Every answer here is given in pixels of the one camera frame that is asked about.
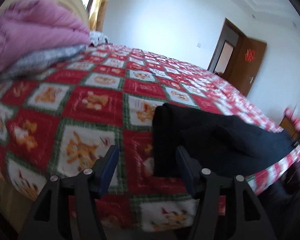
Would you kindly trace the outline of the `red double happiness decoration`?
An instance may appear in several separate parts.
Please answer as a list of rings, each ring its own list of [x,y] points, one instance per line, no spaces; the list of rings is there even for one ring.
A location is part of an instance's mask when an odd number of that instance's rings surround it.
[[[246,62],[252,62],[255,59],[255,51],[253,49],[247,49],[244,55],[244,59]]]

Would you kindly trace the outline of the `white patterned pillow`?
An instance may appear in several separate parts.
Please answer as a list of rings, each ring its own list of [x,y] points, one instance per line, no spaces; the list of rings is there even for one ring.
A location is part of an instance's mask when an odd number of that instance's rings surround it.
[[[104,33],[100,32],[100,31],[91,30],[90,31],[90,41],[91,41],[91,44],[96,47],[101,44],[108,44],[109,38],[107,37],[107,35],[105,35]]]

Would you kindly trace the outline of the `black pants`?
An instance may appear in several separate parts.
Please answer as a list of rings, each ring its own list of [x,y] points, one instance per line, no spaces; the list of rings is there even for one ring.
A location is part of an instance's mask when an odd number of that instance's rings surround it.
[[[286,131],[271,132],[236,115],[169,103],[155,109],[152,134],[153,174],[163,178],[180,178],[175,155],[179,146],[201,167],[224,177],[256,174],[294,150]]]

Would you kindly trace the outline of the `grey patterned pillow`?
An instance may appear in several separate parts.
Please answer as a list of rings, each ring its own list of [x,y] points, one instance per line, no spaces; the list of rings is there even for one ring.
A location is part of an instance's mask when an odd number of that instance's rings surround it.
[[[51,65],[76,57],[86,50],[88,45],[58,47],[46,50],[38,50],[18,59],[7,69],[0,73],[0,80],[15,79],[22,76],[39,74]]]

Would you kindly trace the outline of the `wooden dresser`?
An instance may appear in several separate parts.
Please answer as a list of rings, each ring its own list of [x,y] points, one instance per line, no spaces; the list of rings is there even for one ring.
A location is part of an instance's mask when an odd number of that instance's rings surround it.
[[[292,121],[288,117],[283,117],[282,121],[280,122],[280,126],[289,133],[292,140],[298,139],[299,134],[296,128],[294,127]]]

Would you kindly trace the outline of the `red cartoon patchwork bedspread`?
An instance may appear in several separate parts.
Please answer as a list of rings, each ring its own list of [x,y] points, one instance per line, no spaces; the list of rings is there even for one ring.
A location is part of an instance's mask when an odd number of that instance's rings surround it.
[[[20,228],[49,176],[75,176],[117,145],[109,193],[96,203],[102,224],[148,232],[190,226],[197,202],[181,180],[153,176],[152,120],[166,102],[281,131],[207,70],[125,46],[90,47],[41,74],[0,81],[2,212]]]

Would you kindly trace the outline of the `right yellow curtain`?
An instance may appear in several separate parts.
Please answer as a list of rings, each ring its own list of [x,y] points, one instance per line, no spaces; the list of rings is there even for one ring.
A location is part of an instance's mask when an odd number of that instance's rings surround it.
[[[109,0],[93,0],[90,13],[90,30],[102,31]]]

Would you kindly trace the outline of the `folded pink quilt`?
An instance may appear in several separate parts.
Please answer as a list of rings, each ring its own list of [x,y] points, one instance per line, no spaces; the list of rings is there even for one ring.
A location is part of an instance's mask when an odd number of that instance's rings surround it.
[[[0,73],[37,50],[89,45],[89,30],[51,0],[18,0],[0,14]]]

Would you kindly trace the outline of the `brown door frame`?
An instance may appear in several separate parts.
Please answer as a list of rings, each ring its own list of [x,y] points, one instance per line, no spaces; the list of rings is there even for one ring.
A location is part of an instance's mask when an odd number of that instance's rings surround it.
[[[207,70],[222,76],[244,38],[245,34],[226,18]]]

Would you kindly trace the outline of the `red plaid rolled cloth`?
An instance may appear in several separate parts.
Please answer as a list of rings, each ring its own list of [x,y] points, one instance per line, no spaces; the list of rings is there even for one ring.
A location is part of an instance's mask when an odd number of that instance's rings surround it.
[[[298,118],[294,111],[287,107],[284,111],[284,116],[288,118],[288,120],[293,124],[294,128],[300,132],[300,118]]]

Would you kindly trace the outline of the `brown wooden door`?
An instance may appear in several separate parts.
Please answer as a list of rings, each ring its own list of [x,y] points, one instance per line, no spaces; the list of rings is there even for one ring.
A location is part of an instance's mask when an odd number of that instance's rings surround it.
[[[255,51],[255,59],[252,62],[246,62],[244,59],[245,52],[249,48]],[[223,74],[223,78],[244,96],[247,96],[251,90],[261,67],[266,48],[266,42],[245,37],[238,52],[230,59],[229,66]],[[250,77],[254,77],[252,84],[249,83]]]

